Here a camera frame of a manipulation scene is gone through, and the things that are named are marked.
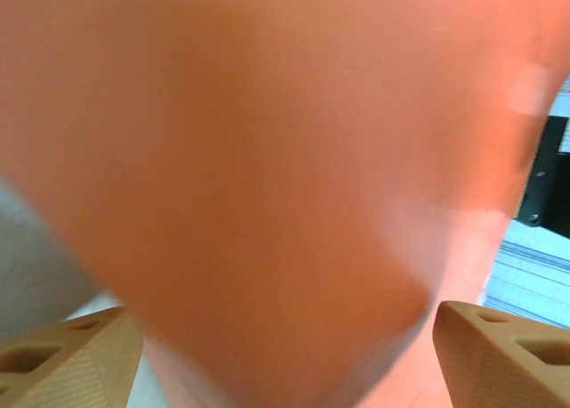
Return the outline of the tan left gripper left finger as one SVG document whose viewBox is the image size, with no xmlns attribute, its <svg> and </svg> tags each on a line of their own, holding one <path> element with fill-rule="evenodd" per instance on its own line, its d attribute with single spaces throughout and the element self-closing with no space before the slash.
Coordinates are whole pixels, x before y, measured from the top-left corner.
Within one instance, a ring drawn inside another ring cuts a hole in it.
<svg viewBox="0 0 570 408">
<path fill-rule="evenodd" d="M 123 307 L 1 342 L 3 407 L 125 407 L 143 330 Z"/>
</svg>

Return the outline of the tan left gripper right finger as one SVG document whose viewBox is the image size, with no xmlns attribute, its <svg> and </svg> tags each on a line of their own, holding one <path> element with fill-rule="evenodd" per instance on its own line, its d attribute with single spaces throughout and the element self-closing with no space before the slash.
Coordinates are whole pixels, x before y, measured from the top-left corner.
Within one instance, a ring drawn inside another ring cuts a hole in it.
<svg viewBox="0 0 570 408">
<path fill-rule="evenodd" d="M 567 407 L 569 330 L 459 301 L 437 308 L 454 407 Z"/>
</svg>

